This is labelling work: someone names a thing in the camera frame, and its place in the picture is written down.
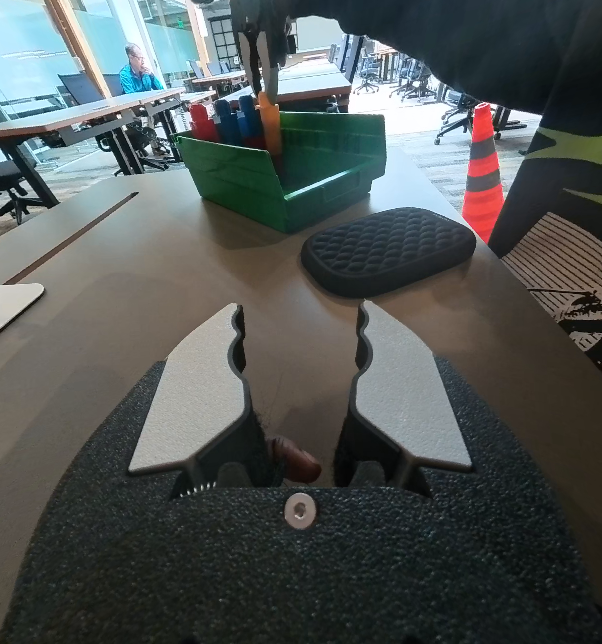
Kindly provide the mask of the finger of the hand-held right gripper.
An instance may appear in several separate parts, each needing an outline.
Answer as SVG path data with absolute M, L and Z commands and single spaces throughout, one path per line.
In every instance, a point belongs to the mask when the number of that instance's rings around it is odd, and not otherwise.
M 263 91 L 267 97 L 277 97 L 279 70 L 282 65 L 282 39 L 280 36 L 258 37 L 258 58 L 262 69 Z
M 255 97 L 262 91 L 260 57 L 257 49 L 257 36 L 253 32 L 239 32 L 239 48 L 246 78 Z

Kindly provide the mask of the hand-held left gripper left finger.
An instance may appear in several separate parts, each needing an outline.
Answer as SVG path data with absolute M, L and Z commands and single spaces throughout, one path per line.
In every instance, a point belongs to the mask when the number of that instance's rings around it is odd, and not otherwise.
M 128 473 L 189 470 L 203 475 L 202 458 L 237 430 L 251 411 L 239 366 L 243 310 L 230 303 L 185 336 L 169 353 Z

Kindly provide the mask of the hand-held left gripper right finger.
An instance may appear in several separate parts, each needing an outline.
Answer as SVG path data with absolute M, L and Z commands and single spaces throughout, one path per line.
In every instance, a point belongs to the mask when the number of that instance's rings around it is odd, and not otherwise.
M 372 455 L 389 447 L 387 473 L 419 466 L 472 471 L 472 460 L 435 357 L 422 339 L 373 302 L 358 311 L 356 365 L 349 396 L 355 435 L 349 446 Z

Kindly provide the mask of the pile of building blocks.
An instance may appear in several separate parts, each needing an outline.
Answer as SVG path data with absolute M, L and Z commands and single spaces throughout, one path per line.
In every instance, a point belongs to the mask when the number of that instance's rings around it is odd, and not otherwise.
M 214 110 L 212 117 L 202 104 L 190 105 L 191 130 L 195 138 L 235 147 L 266 149 L 262 120 L 252 96 L 241 96 L 238 109 L 234 109 L 230 101 L 218 99 L 214 102 Z

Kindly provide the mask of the green plastic bin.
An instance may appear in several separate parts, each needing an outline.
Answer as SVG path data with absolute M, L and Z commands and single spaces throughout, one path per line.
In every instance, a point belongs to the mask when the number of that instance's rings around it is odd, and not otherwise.
M 202 198 L 285 234 L 359 202 L 385 174 L 382 115 L 283 111 L 281 134 L 275 160 L 184 132 L 176 146 Z

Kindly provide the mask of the person's right forearm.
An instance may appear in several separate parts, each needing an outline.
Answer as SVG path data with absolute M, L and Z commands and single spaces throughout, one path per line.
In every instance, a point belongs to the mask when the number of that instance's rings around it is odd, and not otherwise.
M 286 1 L 426 63 L 476 99 L 602 124 L 602 1 Z

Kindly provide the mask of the person's left hand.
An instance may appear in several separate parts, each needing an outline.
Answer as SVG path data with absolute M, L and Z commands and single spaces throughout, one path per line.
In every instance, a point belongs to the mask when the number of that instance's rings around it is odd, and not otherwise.
M 268 437 L 266 446 L 270 461 L 276 468 L 283 467 L 285 478 L 298 484 L 312 484 L 319 479 L 321 463 L 291 439 Z

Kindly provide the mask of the wooden office desk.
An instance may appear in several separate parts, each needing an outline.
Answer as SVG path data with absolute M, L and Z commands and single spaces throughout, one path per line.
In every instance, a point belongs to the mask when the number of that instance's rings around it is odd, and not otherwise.
M 18 149 L 20 145 L 43 135 L 57 134 L 66 147 L 112 135 L 113 154 L 124 175 L 143 174 L 141 162 L 132 149 L 124 127 L 136 118 L 135 109 L 144 108 L 148 115 L 159 115 L 181 105 L 181 90 L 172 88 L 122 95 L 31 117 L 0 123 L 0 149 L 11 157 L 37 198 L 33 205 L 52 208 L 59 201 L 38 171 Z
M 282 111 L 348 113 L 352 82 L 327 60 L 307 60 L 279 72 Z
M 245 87 L 247 78 L 243 70 L 234 70 L 230 73 L 202 78 L 186 78 L 183 85 L 189 93 L 214 91 L 219 98 L 223 98 Z

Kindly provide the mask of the black wrist rest pad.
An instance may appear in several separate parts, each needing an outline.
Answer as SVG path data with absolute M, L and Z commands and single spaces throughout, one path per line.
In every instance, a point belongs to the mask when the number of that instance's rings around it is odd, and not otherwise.
M 300 251 L 308 275 L 343 298 L 380 296 L 469 260 L 472 229 L 441 214 L 400 207 L 321 230 Z

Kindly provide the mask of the white flat pad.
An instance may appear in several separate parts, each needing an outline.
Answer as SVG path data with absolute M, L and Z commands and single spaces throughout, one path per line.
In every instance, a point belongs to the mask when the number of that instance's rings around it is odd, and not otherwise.
M 0 285 L 0 332 L 44 295 L 42 284 Z

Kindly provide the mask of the orange traffic cone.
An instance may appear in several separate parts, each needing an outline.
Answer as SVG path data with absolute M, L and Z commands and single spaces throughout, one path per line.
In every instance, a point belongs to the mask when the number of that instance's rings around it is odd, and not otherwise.
M 486 244 L 504 205 L 494 136 L 491 106 L 482 102 L 474 108 L 462 216 Z

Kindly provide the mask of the person's black graphic shirt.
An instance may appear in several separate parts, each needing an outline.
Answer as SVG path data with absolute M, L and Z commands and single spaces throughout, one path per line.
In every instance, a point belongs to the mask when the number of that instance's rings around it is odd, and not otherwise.
M 602 123 L 542 121 L 488 245 L 602 374 Z

